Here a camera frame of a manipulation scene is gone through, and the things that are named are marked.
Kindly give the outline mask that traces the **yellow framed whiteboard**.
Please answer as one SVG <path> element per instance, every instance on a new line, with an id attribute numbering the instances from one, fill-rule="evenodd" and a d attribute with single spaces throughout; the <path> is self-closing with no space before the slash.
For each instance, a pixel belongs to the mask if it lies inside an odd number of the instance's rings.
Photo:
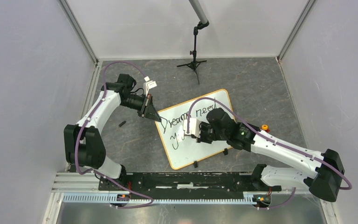
<path id="1" fill-rule="evenodd" d="M 191 104 L 202 97 L 214 98 L 230 110 L 233 110 L 228 91 L 219 89 L 158 111 L 161 122 L 156 122 L 156 126 L 170 166 L 174 170 L 223 152 L 225 148 L 231 148 L 225 141 L 214 141 L 212 144 L 196 143 L 196 139 L 185 137 L 182 134 L 183 124 Z M 214 108 L 222 108 L 229 114 L 230 118 L 235 120 L 234 116 L 220 104 L 206 99 L 197 102 L 193 106 L 191 116 L 200 121 L 207 122 L 206 115 Z"/>

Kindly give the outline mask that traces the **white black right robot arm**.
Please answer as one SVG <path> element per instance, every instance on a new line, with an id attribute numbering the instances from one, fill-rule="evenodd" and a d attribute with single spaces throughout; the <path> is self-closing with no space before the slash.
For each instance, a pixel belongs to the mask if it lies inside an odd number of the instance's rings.
<path id="1" fill-rule="evenodd" d="M 198 143 L 224 141 L 232 148 L 262 154 L 278 160 L 288 168 L 258 165 L 250 178 L 255 190 L 266 187 L 307 188 L 314 196 L 335 202 L 343 189 L 344 166 L 338 152 L 325 152 L 299 147 L 276 138 L 266 131 L 242 122 L 236 122 L 223 109 L 213 109 L 207 120 L 197 120 L 191 127 Z"/>

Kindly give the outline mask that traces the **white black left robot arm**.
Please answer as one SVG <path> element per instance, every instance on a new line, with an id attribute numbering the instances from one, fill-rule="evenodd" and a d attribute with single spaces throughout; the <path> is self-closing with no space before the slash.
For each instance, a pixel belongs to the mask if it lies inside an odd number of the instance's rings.
<path id="1" fill-rule="evenodd" d="M 66 125 L 63 131 L 66 161 L 74 165 L 79 174 L 94 171 L 102 178 L 110 178 L 110 184 L 116 190 L 127 186 L 125 167 L 107 156 L 101 133 L 119 106 L 135 110 L 141 118 L 161 121 L 149 93 L 157 84 L 149 77 L 144 80 L 144 93 L 141 95 L 133 90 L 137 82 L 128 74 L 120 74 L 114 83 L 104 83 L 97 101 L 87 114 L 76 124 Z"/>

